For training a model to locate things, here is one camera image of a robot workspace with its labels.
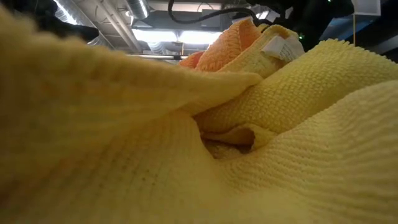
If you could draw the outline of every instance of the pipe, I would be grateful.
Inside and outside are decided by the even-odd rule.
[[[127,0],[127,7],[135,19],[145,19],[149,16],[150,8],[146,0]]]
[[[144,54],[127,55],[127,56],[150,58],[150,59],[161,59],[161,60],[183,60],[188,57],[186,55],[144,55]]]
[[[87,17],[87,15],[72,0],[56,0],[55,2],[58,4],[58,11],[55,13],[55,16],[62,22],[68,22],[68,20],[70,20],[69,17],[71,17],[72,19],[76,20],[77,24],[79,25],[97,28]],[[102,34],[101,31],[99,32],[99,36],[88,43],[88,45],[103,45],[110,49],[114,49],[114,46]]]
[[[154,42],[154,43],[149,42],[148,46],[154,54],[161,54],[161,55],[165,54],[165,47],[162,42]]]
[[[94,0],[95,3],[98,5],[98,7],[104,11],[105,16],[108,18],[112,26],[116,29],[118,34],[123,38],[123,40],[127,43],[127,45],[131,48],[133,52],[140,52],[141,48],[139,45],[135,45],[134,42],[123,32],[123,30],[120,29],[120,27],[117,25],[116,21],[112,18],[111,14],[106,10],[104,5],[102,5],[100,0]]]
[[[116,12],[114,6],[108,1],[108,0],[103,0],[103,3],[107,6],[109,9],[109,12],[115,17],[115,19],[119,22],[119,25],[122,27],[122,29],[125,31],[127,36],[130,38],[130,41],[135,45],[136,47],[136,52],[142,52],[141,45],[136,39],[136,36],[132,33],[131,27],[128,27],[126,25],[126,22],[120,17],[119,13]]]

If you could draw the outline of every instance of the microfiber towel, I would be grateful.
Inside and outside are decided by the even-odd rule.
[[[382,56],[328,40],[286,64],[261,49],[295,34],[271,26],[209,70],[0,23],[1,223],[398,219]]]

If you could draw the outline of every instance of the pile of towels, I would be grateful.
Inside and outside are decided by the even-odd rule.
[[[1,223],[396,223],[398,65],[232,25],[180,65],[0,10]]]

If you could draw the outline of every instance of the ceiling duct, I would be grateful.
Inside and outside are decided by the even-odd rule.
[[[162,54],[165,54],[165,52],[166,52],[166,49],[162,42],[152,42],[152,43],[149,42],[148,46],[154,54],[162,55]]]
[[[146,0],[126,0],[127,6],[135,19],[145,19],[149,16],[149,5]]]
[[[92,21],[81,11],[81,9],[72,0],[54,0],[58,5],[55,16],[62,22],[78,24],[83,26],[95,27]],[[99,33],[99,36],[93,39],[88,45],[103,45],[110,49],[114,47],[109,43],[106,37]]]

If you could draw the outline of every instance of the ceiling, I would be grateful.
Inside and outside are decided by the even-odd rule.
[[[149,6],[151,7],[151,13],[149,14],[149,16],[141,21],[133,21],[133,23],[131,23],[131,17],[126,14],[126,12],[128,12],[128,9],[126,7],[126,0],[54,1],[58,1],[60,4],[69,4],[71,6],[73,5],[72,12],[79,11],[82,12],[82,14],[84,15],[83,19],[86,20],[86,23],[84,23],[83,25],[95,26],[99,29],[101,34],[100,37],[104,40],[108,47],[116,50],[122,50],[127,54],[150,53],[150,47],[144,41],[137,41],[136,36],[132,32],[131,34],[133,35],[133,37],[130,39],[135,40],[135,42],[133,43],[134,46],[132,46],[131,43],[127,44],[128,41],[126,41],[126,36],[124,38],[122,38],[121,36],[121,33],[123,33],[120,32],[122,26],[124,26],[127,31],[131,31],[132,28],[140,30],[171,30],[176,34],[176,36],[179,36],[183,30],[222,32],[231,25],[232,16],[229,14],[223,14],[218,18],[211,18],[201,23],[181,25],[172,21],[167,14],[168,0],[147,0]],[[103,3],[103,1],[107,1],[109,4],[102,4],[104,7],[99,7],[99,4],[101,4],[101,2]],[[201,3],[198,1],[199,0],[175,0],[175,5],[173,7],[175,16],[181,20],[190,20],[199,18],[204,14],[212,12],[211,8],[213,8],[214,10],[220,10],[221,8],[232,6],[247,6],[247,3],[244,0],[207,0],[207,3]],[[370,4],[369,6],[371,7],[365,7],[367,6],[367,4],[365,4],[366,2],[374,1],[378,0],[357,2],[360,2],[360,6],[362,6],[364,9],[376,9],[376,7],[373,7]],[[382,5],[385,2],[387,2],[387,0],[381,0]],[[115,12],[116,14],[118,14],[121,19],[117,20],[115,15],[113,15],[111,12]],[[357,14],[356,16],[357,32],[368,26],[370,23],[372,23],[373,20],[378,18],[377,13],[375,13],[376,16],[372,16],[370,14],[365,14],[364,16],[361,16],[361,13]],[[109,16],[111,20],[116,22],[116,24],[111,23],[111,21],[109,20]],[[353,33],[352,18],[352,16],[348,16],[339,19],[333,19],[326,31],[323,33],[321,39],[347,39]],[[208,44],[181,44],[176,42],[163,42],[162,45],[168,50],[168,54],[184,55],[192,54],[199,50],[205,50],[208,47]]]
[[[109,42],[109,44],[116,50],[125,51],[127,54],[137,53],[132,49],[126,41],[121,37],[120,33],[115,29],[115,27],[110,23],[109,18],[107,18],[106,13],[104,13],[101,7],[98,7],[98,2],[95,0],[63,0],[62,2],[70,1],[72,4],[75,4],[80,10],[87,16],[87,18],[92,22],[92,24],[99,29],[102,36]],[[126,0],[108,0],[111,7],[114,7],[114,10],[119,14],[122,18],[124,24],[128,27],[131,27],[131,17],[129,17],[126,12],[128,9],[126,7]],[[231,19],[229,15],[225,14],[219,19],[221,22],[218,23],[217,26],[213,26],[211,22],[207,24],[192,24],[192,25],[180,25],[175,23],[170,19],[167,15],[167,1],[165,0],[148,0],[149,6],[152,8],[151,13],[148,18],[143,21],[134,21],[133,26],[142,26],[149,25],[152,27],[151,29],[157,30],[207,30],[212,32],[221,32],[227,29],[231,25]],[[203,13],[208,13],[206,11],[211,12],[211,7],[214,10],[221,9],[222,5],[227,4],[245,4],[246,2],[241,0],[209,0],[207,4],[203,4],[197,2],[197,0],[176,0],[173,10],[174,14],[181,19],[194,19],[202,16]],[[148,45],[140,41],[139,45],[142,50],[150,50]],[[185,44],[184,52],[185,54],[190,54],[196,52],[198,50],[205,50],[208,45],[206,44]],[[165,47],[171,51],[181,51],[182,46],[174,43],[165,43]]]

